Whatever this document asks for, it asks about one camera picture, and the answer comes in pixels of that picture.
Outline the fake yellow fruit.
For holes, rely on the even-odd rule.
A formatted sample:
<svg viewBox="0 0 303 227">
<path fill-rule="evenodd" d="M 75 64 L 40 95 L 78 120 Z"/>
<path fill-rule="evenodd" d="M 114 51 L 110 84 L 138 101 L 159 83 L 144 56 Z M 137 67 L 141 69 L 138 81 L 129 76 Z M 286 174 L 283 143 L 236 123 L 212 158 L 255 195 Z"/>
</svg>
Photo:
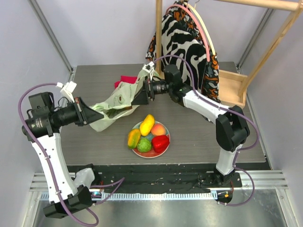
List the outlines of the fake yellow fruit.
<svg viewBox="0 0 303 227">
<path fill-rule="evenodd" d="M 141 135 L 147 136 L 151 132 L 154 124 L 155 124 L 154 116 L 148 114 L 139 127 Z"/>
</svg>

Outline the fake peach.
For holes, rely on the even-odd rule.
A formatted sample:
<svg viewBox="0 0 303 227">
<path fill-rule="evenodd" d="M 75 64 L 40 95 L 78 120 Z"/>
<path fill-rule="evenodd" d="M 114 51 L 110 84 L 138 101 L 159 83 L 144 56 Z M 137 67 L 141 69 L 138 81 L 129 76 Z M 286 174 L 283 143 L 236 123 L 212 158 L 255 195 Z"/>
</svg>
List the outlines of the fake peach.
<svg viewBox="0 0 303 227">
<path fill-rule="evenodd" d="M 151 129 L 153 136 L 166 135 L 166 128 L 161 123 L 156 123 Z"/>
</svg>

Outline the fake red fruit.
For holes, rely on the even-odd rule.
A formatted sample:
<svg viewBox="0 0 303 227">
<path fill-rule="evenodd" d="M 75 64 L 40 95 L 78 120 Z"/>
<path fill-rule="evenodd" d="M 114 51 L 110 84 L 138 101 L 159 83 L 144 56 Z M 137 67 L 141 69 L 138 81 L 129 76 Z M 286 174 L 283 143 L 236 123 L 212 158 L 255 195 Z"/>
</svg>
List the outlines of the fake red fruit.
<svg viewBox="0 0 303 227">
<path fill-rule="evenodd" d="M 170 141 L 168 136 L 166 135 L 160 135 L 156 136 L 151 140 L 153 149 L 156 153 L 163 153 L 166 148 L 169 146 Z"/>
</svg>

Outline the translucent plastic bag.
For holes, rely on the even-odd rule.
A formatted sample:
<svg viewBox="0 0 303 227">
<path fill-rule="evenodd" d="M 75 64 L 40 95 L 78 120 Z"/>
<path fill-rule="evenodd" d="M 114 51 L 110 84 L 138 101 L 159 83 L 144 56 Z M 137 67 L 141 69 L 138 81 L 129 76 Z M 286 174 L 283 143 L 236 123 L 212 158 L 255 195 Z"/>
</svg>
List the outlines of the translucent plastic bag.
<svg viewBox="0 0 303 227">
<path fill-rule="evenodd" d="M 110 97 L 101 103 L 97 103 L 91 108 L 104 115 L 104 118 L 93 122 L 90 127 L 96 132 L 101 132 L 112 125 L 119 118 L 128 116 L 134 112 L 139 105 L 131 105 L 135 95 L 143 88 L 143 82 L 150 76 L 144 70 L 138 74 L 134 84 L 121 82 L 114 89 Z"/>
</svg>

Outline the fake green custard apple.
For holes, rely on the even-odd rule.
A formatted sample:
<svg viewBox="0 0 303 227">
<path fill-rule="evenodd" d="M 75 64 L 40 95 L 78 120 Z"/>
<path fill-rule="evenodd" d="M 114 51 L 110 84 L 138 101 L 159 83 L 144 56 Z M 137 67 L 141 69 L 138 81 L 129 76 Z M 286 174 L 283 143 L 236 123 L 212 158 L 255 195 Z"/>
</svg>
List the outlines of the fake green custard apple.
<svg viewBox="0 0 303 227">
<path fill-rule="evenodd" d="M 136 148 L 139 152 L 146 153 L 151 150 L 152 143 L 147 138 L 142 138 L 139 140 Z"/>
</svg>

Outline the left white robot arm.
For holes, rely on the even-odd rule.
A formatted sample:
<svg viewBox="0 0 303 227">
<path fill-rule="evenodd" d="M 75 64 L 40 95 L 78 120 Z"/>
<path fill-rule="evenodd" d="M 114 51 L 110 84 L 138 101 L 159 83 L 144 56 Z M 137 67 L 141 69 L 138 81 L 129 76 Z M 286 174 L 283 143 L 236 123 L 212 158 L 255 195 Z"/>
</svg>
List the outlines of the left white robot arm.
<svg viewBox="0 0 303 227">
<path fill-rule="evenodd" d="M 45 174 L 49 205 L 43 209 L 48 218 L 64 218 L 69 213 L 89 208 L 92 198 L 89 189 L 100 185 L 101 177 L 93 164 L 81 167 L 75 177 L 71 177 L 64 160 L 61 146 L 60 128 L 74 123 L 85 126 L 103 118 L 103 115 L 88 107 L 81 97 L 66 107 L 56 109 L 51 92 L 29 96 L 31 109 L 25 121 L 28 130 L 23 133 L 32 143 L 39 156 Z"/>
</svg>

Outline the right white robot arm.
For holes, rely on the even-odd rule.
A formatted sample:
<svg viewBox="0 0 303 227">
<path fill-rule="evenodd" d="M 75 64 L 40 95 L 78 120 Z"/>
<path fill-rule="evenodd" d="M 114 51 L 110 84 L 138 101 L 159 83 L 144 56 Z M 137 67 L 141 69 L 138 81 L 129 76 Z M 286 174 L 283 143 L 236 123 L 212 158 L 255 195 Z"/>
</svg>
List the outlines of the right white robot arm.
<svg viewBox="0 0 303 227">
<path fill-rule="evenodd" d="M 175 65 L 165 67 L 164 79 L 154 81 L 153 77 L 154 67 L 145 64 L 136 80 L 141 87 L 136 91 L 132 105 L 147 105 L 156 95 L 168 94 L 173 102 L 210 120 L 215 125 L 216 141 L 220 147 L 214 182 L 220 187 L 226 186 L 235 173 L 236 153 L 250 135 L 248 124 L 241 117 L 241 108 L 237 105 L 228 107 L 198 94 L 193 87 L 182 81 L 181 73 Z"/>
</svg>

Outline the fake orange green mango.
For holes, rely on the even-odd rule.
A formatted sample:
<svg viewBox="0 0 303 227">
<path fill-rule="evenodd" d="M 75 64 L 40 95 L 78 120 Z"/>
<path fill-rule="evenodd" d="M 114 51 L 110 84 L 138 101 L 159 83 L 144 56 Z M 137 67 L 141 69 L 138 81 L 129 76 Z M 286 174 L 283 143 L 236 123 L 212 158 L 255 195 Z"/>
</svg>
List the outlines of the fake orange green mango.
<svg viewBox="0 0 303 227">
<path fill-rule="evenodd" d="M 140 130 L 139 129 L 132 129 L 128 134 L 128 140 L 127 140 L 128 148 L 130 148 L 130 149 L 136 148 L 140 139 L 141 139 Z"/>
</svg>

